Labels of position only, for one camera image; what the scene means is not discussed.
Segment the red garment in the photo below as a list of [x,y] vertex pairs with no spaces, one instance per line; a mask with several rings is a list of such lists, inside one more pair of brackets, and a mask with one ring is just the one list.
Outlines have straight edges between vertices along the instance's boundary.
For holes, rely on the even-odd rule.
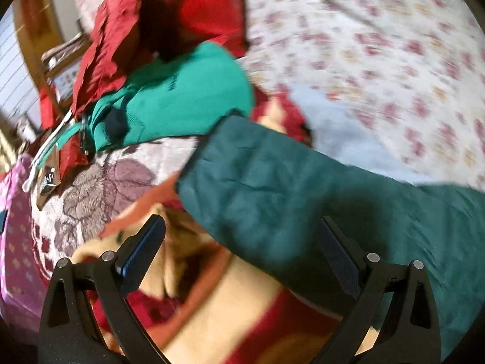
[[155,57],[171,61],[205,41],[236,58],[248,50],[245,0],[75,0],[75,6],[91,41],[72,91],[76,118]]

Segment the light grey sweatshirt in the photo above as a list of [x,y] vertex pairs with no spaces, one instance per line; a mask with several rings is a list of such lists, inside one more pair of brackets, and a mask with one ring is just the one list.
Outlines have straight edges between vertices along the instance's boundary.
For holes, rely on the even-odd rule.
[[412,185],[437,183],[435,178],[418,174],[397,160],[346,105],[331,101],[323,92],[304,85],[291,85],[289,97],[305,118],[314,150],[342,164],[398,182]]

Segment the wooden furniture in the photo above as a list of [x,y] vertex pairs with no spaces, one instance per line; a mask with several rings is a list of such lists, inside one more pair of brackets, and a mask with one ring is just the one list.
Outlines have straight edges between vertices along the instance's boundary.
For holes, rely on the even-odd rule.
[[14,0],[16,36],[35,88],[58,114],[72,104],[72,91],[90,37],[74,0]]

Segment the dark green quilted jacket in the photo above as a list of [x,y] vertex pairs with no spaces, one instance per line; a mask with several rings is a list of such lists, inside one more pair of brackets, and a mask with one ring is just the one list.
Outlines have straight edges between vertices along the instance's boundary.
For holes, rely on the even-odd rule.
[[484,194],[412,185],[347,166],[229,115],[212,127],[176,184],[184,209],[223,247],[310,302],[343,314],[350,300],[324,257],[331,218],[364,251],[420,260],[436,300],[441,354],[484,324]]

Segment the white maroon flower blanket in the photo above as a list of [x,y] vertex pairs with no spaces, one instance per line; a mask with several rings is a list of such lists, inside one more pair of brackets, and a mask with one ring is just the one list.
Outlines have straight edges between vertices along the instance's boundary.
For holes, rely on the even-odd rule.
[[102,232],[150,188],[181,168],[198,138],[173,137],[96,154],[39,208],[32,192],[35,265],[47,284],[59,259]]

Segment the white floral quilt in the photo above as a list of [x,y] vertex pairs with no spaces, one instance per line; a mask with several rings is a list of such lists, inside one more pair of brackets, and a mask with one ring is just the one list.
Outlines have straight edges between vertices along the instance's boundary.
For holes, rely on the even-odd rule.
[[253,86],[249,116],[299,137],[306,121],[290,86],[308,86],[349,107],[416,173],[483,189],[484,33],[464,0],[245,0],[245,8],[248,50],[232,57]]

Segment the orange patterned fleece blanket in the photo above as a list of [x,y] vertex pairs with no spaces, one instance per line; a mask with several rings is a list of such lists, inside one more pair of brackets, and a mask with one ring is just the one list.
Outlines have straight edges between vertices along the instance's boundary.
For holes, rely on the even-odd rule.
[[173,363],[308,363],[340,317],[298,299],[282,284],[212,240],[184,210],[171,176],[78,247],[75,263],[115,251],[157,214],[167,230],[139,289],[127,300]]

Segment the bright green garment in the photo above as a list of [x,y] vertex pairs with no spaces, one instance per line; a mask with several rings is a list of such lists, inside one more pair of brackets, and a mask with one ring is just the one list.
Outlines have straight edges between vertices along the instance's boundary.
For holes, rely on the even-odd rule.
[[54,148],[76,134],[84,135],[90,152],[201,136],[234,109],[249,116],[255,103],[253,86],[229,51],[204,42],[172,62],[156,60],[137,69],[78,122],[51,136],[35,164],[43,165]]

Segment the purple floral cloth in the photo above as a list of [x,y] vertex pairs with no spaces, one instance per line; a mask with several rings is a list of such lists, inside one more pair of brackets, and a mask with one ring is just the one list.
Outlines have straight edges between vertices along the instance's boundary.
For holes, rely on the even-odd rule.
[[36,345],[46,286],[35,263],[30,195],[22,190],[30,163],[20,155],[1,181],[1,316],[16,339]]

